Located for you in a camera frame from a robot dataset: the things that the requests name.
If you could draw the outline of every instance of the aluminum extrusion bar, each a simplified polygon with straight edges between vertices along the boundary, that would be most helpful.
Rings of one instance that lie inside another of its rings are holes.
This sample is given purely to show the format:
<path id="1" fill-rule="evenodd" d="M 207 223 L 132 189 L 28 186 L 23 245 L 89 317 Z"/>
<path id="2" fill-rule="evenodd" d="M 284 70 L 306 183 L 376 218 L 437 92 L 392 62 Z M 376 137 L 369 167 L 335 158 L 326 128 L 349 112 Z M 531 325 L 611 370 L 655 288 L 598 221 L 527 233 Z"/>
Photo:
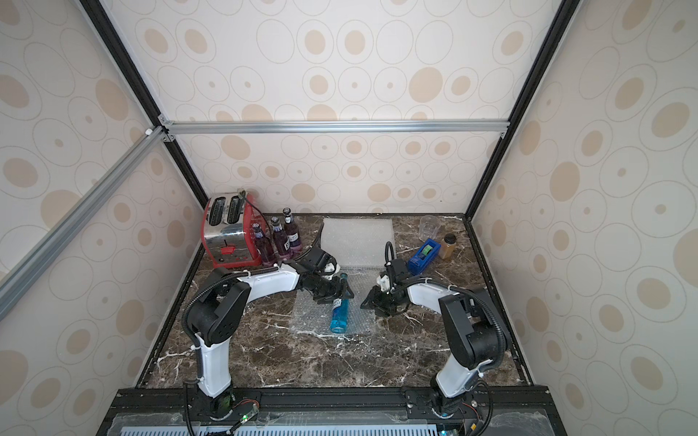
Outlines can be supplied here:
<path id="1" fill-rule="evenodd" d="M 95 213 L 131 175 L 155 144 L 164 138 L 163 128 L 153 127 L 121 157 L 107 174 L 78 201 L 34 248 L 25 255 L 0 284 L 0 320 L 7 315 L 31 286 L 47 271 L 61 251 L 77 236 Z"/>
<path id="2" fill-rule="evenodd" d="M 397 121 L 166 121 L 169 133 L 395 133 L 395 132 L 505 132 L 506 119 L 442 119 Z"/>

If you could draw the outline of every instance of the wall panel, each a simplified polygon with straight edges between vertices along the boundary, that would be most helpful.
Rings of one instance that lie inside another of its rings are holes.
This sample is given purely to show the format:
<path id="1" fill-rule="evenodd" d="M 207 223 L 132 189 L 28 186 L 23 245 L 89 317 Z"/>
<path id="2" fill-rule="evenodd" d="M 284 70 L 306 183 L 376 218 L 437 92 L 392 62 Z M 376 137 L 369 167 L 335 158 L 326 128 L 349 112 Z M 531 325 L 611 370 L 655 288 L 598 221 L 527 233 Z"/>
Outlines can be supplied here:
<path id="1" fill-rule="evenodd" d="M 265 211 L 463 213 L 499 133 L 180 135 L 208 193 Z"/>
<path id="2" fill-rule="evenodd" d="M 176 121 L 507 118 L 557 5 L 107 4 L 161 109 Z"/>
<path id="3" fill-rule="evenodd" d="M 571 436 L 698 428 L 697 19 L 587 2 L 473 220 Z"/>
<path id="4" fill-rule="evenodd" d="M 157 146 L 0 322 L 0 434 L 95 434 L 140 373 L 201 219 Z"/>
<path id="5" fill-rule="evenodd" d="M 3 4 L 0 280 L 149 125 L 70 1 Z"/>

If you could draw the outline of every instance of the purple drink bottle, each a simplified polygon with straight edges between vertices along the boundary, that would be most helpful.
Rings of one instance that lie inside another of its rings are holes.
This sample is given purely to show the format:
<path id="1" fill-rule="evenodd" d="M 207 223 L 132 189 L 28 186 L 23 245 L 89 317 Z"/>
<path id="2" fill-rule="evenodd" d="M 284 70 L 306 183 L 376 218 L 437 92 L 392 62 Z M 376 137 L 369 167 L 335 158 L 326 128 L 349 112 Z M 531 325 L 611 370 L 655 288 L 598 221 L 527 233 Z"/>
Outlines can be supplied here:
<path id="1" fill-rule="evenodd" d="M 293 214 L 291 209 L 286 207 L 283 209 L 283 216 L 285 224 L 283 229 L 288 235 L 288 244 L 291 246 L 291 251 L 294 253 L 300 253 L 303 251 L 303 243 L 301 242 L 301 234 L 298 230 L 298 224 L 293 220 Z"/>
<path id="2" fill-rule="evenodd" d="M 276 251 L 279 253 L 279 257 L 281 259 L 290 259 L 293 256 L 293 252 L 288 243 L 288 235 L 281 228 L 279 217 L 272 216 L 272 228 L 274 229 L 274 245 L 276 246 Z"/>
<path id="3" fill-rule="evenodd" d="M 267 235 L 262 231 L 262 226 L 258 223 L 252 224 L 252 232 L 255 234 L 255 247 L 262 256 L 262 265 L 271 266 L 276 263 L 276 253 L 272 242 L 267 238 Z"/>

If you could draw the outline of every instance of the blue bottle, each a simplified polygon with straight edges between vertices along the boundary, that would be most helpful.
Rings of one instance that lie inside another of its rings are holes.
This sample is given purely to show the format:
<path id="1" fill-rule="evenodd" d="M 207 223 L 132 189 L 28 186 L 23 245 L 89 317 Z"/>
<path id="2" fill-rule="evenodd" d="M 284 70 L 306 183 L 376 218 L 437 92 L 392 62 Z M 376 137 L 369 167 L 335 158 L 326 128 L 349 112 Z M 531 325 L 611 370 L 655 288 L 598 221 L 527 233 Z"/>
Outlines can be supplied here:
<path id="1" fill-rule="evenodd" d="M 329 330 L 332 333 L 345 333 L 348 316 L 349 300 L 335 299 L 332 303 L 332 322 L 329 323 Z"/>

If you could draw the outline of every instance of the glass bottle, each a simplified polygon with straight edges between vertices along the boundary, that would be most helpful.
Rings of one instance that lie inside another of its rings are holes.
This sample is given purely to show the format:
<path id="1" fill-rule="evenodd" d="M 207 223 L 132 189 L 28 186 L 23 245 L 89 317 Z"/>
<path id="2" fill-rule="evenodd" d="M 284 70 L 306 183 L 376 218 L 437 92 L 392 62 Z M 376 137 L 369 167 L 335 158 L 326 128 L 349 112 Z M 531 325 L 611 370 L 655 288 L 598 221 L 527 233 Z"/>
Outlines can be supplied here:
<path id="1" fill-rule="evenodd" d="M 271 266 L 276 263 L 276 253 L 272 242 L 267 238 L 267 235 L 262 231 L 262 226 L 259 223 L 252 223 L 252 232 L 255 235 L 255 247 L 262 256 L 262 265 Z"/>
<path id="2" fill-rule="evenodd" d="M 274 229 L 274 245 L 279 253 L 279 257 L 281 259 L 290 259 L 293 252 L 291 252 L 290 244 L 288 243 L 288 235 L 281 228 L 281 221 L 279 221 L 277 216 L 272 216 L 272 229 Z"/>
<path id="3" fill-rule="evenodd" d="M 443 237 L 443 242 L 441 243 L 441 249 L 438 251 L 438 256 L 441 259 L 448 259 L 453 254 L 453 250 L 456 249 L 456 235 L 453 233 L 447 233 Z"/>
<path id="4" fill-rule="evenodd" d="M 288 243 L 291 246 L 291 251 L 294 253 L 300 253 L 303 251 L 303 243 L 301 242 L 301 234 L 298 230 L 298 224 L 296 224 L 293 219 L 293 214 L 289 207 L 283 208 L 284 225 L 283 229 L 288 235 Z"/>

